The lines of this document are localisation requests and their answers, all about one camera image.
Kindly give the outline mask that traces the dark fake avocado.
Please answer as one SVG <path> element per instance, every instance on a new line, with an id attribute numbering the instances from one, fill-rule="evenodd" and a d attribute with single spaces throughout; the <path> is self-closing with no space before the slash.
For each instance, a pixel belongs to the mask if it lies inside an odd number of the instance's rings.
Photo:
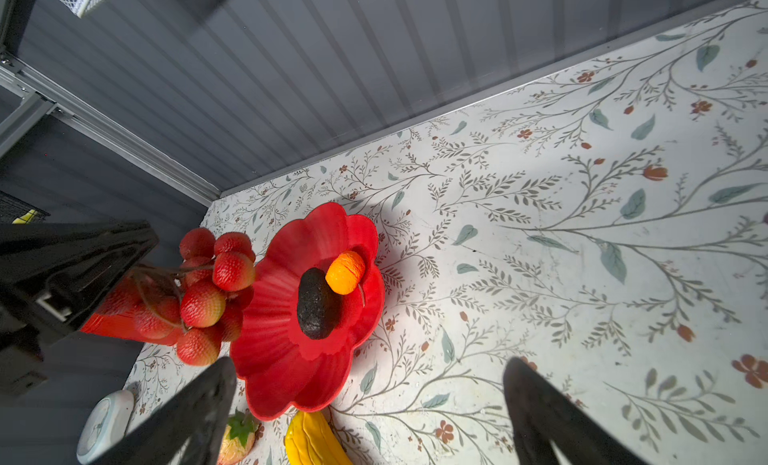
<path id="1" fill-rule="evenodd" d="M 319 268 L 307 270 L 298 289 L 297 320 L 301 331 L 311 340 L 322 340 L 340 324 L 342 296 L 328 285 Z"/>

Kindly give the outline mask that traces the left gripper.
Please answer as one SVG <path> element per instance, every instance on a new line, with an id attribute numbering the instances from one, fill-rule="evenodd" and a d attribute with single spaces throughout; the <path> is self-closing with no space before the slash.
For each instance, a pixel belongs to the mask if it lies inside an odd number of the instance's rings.
<path id="1" fill-rule="evenodd" d="M 2 396 L 45 382 L 45 348 L 79 331 L 158 242 L 146 221 L 2 225 Z"/>

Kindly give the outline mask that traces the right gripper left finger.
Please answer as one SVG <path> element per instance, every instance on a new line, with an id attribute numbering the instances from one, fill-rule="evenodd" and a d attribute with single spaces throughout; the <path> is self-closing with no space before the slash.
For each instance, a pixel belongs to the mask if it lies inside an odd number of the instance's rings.
<path id="1" fill-rule="evenodd" d="M 97 464 L 215 464 L 237 387 L 232 359 L 219 358 L 140 426 L 102 453 Z"/>

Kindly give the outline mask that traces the small orange fake tangerine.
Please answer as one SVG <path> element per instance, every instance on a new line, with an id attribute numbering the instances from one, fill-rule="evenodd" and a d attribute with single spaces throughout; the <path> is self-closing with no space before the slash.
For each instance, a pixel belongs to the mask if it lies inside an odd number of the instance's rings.
<path id="1" fill-rule="evenodd" d="M 363 257 L 353 250 L 341 253 L 329 266 L 325 280 L 333 292 L 346 296 L 355 291 L 366 273 Z"/>

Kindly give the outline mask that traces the single fake strawberry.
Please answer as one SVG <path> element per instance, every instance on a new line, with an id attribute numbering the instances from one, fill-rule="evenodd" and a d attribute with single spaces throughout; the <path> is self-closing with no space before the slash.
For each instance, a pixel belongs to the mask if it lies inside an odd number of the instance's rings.
<path id="1" fill-rule="evenodd" d="M 232 465 L 242 461 L 256 441 L 257 423 L 248 411 L 230 415 L 223 435 L 218 465 Z"/>

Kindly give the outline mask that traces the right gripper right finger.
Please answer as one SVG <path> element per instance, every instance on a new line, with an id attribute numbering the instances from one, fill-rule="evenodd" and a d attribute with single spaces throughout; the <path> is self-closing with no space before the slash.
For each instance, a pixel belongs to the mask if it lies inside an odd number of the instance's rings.
<path id="1" fill-rule="evenodd" d="M 644 461 L 590 419 L 521 358 L 504 369 L 503 391 L 521 464 L 642 464 Z"/>

